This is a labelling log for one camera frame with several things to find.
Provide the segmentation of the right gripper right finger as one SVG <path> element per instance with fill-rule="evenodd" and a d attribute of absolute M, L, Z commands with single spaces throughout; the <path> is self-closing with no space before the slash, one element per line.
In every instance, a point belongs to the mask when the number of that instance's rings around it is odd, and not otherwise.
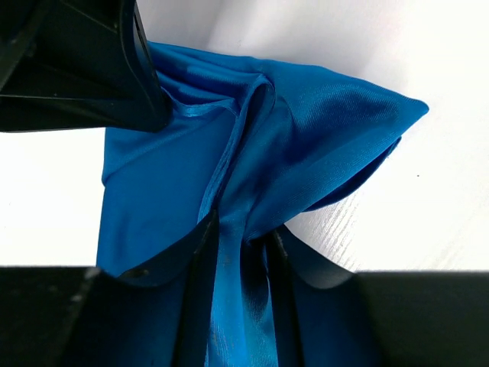
<path fill-rule="evenodd" d="M 265 237 L 281 366 L 486 366 L 488 275 L 348 271 L 286 227 Z"/>

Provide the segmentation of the blue satin napkin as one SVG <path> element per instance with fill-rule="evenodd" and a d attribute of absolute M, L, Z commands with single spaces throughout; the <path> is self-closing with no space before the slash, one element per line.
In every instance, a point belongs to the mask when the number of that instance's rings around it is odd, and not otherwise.
<path fill-rule="evenodd" d="M 151 134 L 105 132 L 96 263 L 142 265 L 216 209 L 207 366 L 276 366 L 254 239 L 357 190 L 427 104 L 322 67 L 150 43 L 173 116 Z"/>

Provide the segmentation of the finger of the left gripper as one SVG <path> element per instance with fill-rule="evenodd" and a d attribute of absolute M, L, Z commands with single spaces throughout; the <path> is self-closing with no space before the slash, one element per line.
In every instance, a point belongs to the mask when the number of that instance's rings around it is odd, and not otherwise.
<path fill-rule="evenodd" d="M 3 132 L 158 132 L 170 116 L 135 0 L 1 3 Z"/>

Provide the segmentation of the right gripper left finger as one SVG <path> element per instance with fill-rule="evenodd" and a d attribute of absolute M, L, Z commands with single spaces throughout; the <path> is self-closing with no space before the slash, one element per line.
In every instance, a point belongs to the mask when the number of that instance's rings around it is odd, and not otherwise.
<path fill-rule="evenodd" d="M 219 246 L 210 212 L 118 277 L 99 268 L 3 267 L 3 366 L 202 366 Z"/>

